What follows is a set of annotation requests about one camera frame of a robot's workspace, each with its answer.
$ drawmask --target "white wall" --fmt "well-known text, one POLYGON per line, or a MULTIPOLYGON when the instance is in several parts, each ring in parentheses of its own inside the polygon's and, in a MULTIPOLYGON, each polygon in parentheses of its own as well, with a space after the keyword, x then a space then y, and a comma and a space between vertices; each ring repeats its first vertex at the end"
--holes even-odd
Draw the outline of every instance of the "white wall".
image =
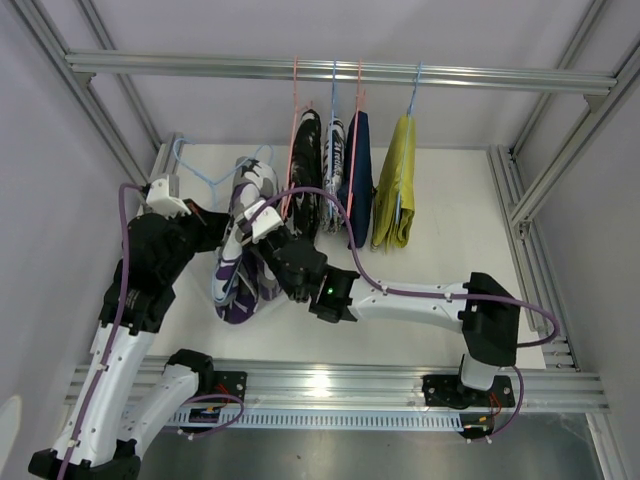
MULTIPOLYGON (((578 66, 616 68, 638 37, 638 19, 640 3, 613 0, 578 66)), ((529 179, 551 160, 584 108, 584 103, 558 100, 519 159, 529 179)), ((607 124, 536 219, 568 308, 578 359, 583 369, 602 375, 616 433, 629 454, 637 450, 640 428, 638 112, 640 90, 607 124)), ((628 459, 640 475, 638 456, 628 459)))
MULTIPOLYGON (((0 3, 0 404, 24 399, 2 476, 18 479, 51 445, 87 355, 118 258, 126 177, 11 13, 0 3)), ((148 164, 153 155, 137 145, 148 164)))
MULTIPOLYGON (((588 3, 96 1, 123 50, 541 68, 555 65, 588 3)), ((71 20, 66 23, 74 28, 71 20)), ((155 76, 135 81, 162 133, 179 130, 223 144, 288 142, 291 82, 155 76)), ((370 86, 367 93, 373 144, 386 146, 397 118, 406 111, 411 88, 370 86)), ((353 114, 354 94, 354 86, 338 86, 338 114, 347 120, 353 114)), ((303 83, 300 98, 313 100, 327 118, 329 84, 303 83)), ((415 112, 418 144, 509 143, 535 98, 528 93, 422 88, 415 112)))

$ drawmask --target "navy blue garment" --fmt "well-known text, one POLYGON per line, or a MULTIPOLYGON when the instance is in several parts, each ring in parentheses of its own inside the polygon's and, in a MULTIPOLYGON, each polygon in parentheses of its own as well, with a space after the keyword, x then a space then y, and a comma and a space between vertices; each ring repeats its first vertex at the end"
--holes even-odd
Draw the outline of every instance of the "navy blue garment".
MULTIPOLYGON (((367 241, 369 222, 371 220, 371 205, 373 203, 373 177, 371 176, 371 142, 369 140, 369 116, 358 112, 358 142, 356 144, 356 169, 353 172, 353 201, 351 204, 351 228, 356 240, 356 248, 362 248, 367 241)), ((353 150, 353 127, 355 118, 349 125, 347 147, 345 149, 344 183, 338 190, 340 203, 347 208, 349 197, 349 179, 353 164, 351 152, 353 150)))

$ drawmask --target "purple and white garment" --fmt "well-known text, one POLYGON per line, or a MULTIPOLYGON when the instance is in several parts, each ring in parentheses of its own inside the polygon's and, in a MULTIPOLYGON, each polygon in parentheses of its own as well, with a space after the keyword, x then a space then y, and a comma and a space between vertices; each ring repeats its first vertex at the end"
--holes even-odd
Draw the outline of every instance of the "purple and white garment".
POLYGON ((222 244, 211 289, 216 312, 225 322, 238 324, 248 320, 258 308, 258 301, 273 300, 280 287, 264 261, 242 248, 243 233, 235 218, 260 199, 278 193, 278 177, 266 163, 241 157, 245 162, 233 179, 229 202, 231 220, 222 244))
MULTIPOLYGON (((327 138, 324 142, 322 156, 322 175, 325 192, 337 195, 344 176, 344 125, 338 118, 333 119, 333 124, 327 125, 327 138), (333 150, 331 153, 329 153, 329 140, 331 140, 331 150, 333 150)), ((322 199, 321 224, 322 229, 327 233, 337 233, 342 227, 340 212, 327 198, 322 199)))

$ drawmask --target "white board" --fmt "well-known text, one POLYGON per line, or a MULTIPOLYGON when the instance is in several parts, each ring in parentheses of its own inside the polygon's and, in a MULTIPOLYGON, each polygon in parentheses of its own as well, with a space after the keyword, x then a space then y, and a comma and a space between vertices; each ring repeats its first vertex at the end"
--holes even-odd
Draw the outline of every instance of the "white board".
MULTIPOLYGON (((251 155, 255 146, 185 145, 182 159, 211 178, 251 155)), ((276 147, 274 167, 286 170, 287 147, 276 147)), ((372 149, 374 183, 386 149, 372 149)), ((266 160, 268 151, 259 158, 266 160)), ((180 167, 180 196, 202 207, 211 206, 209 187, 180 167)), ((360 252, 363 265, 376 278, 437 284, 467 281, 472 271, 492 275, 521 298, 486 154, 474 150, 416 152, 416 215, 409 245, 401 250, 360 252)), ((217 193, 226 211, 231 181, 217 193)), ((355 269, 346 247, 346 233, 319 234, 316 246, 329 263, 355 269)), ((169 355, 179 348, 205 352, 214 358, 265 361, 350 363, 363 365, 457 366, 466 346, 462 335, 432 326, 388 321, 326 323, 308 313, 308 305, 277 299, 241 325, 219 319, 210 300, 214 254, 200 254, 177 280, 177 298, 162 325, 151 353, 169 355)), ((520 341, 537 338, 526 316, 520 319, 520 341)), ((545 368, 539 347, 521 349, 518 366, 545 368)))

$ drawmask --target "perforated metal strip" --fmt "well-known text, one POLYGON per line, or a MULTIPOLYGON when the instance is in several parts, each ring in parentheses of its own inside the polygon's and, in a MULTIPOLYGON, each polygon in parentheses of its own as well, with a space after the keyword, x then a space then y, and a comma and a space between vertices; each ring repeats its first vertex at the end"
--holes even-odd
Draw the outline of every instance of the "perforated metal strip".
MULTIPOLYGON (((216 422, 189 422, 190 407, 182 407, 167 422, 168 427, 214 427, 226 423, 238 413, 226 407, 216 422)), ((251 409, 232 425, 234 428, 270 428, 288 430, 390 430, 422 432, 458 432, 462 430, 457 413, 425 412, 340 412, 251 409)))

